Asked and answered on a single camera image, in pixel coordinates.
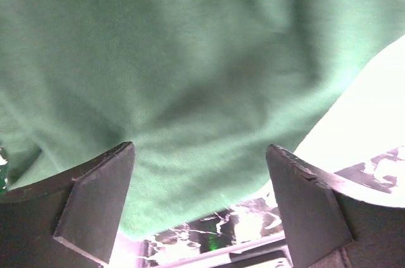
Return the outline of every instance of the green fabric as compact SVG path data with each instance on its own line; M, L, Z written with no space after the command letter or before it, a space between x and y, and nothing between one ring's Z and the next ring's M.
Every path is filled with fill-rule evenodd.
M405 0L0 0L0 142L12 188L137 147L132 238L268 180L362 67L405 34Z

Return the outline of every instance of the black plastic bracket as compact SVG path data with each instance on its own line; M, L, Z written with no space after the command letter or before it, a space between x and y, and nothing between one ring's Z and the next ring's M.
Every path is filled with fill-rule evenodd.
M0 196L0 267L109 262L135 162L132 143Z
M304 161L274 145L266 159L294 268L308 268L353 241L333 190Z

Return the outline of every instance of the green light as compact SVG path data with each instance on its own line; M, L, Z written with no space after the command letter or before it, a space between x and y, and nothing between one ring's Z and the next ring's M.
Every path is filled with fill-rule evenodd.
M217 242L217 239L216 239L215 235L213 235L213 234L209 235L208 244L209 244L209 249L211 251L214 251L214 250L218 249L218 242Z

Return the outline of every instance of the marble surface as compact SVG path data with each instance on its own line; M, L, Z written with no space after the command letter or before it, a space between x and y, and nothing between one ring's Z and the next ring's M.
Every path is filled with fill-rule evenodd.
M399 146L365 162L336 172L368 188L403 197L405 195L405 146Z
M159 267L280 234L283 228L273 193L254 196L221 212L146 238L139 268Z

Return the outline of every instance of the green cloth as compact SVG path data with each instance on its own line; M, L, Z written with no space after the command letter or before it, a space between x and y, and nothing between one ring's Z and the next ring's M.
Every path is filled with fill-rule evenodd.
M365 64L405 0L0 0L0 146L11 188L137 147L131 238L268 180Z

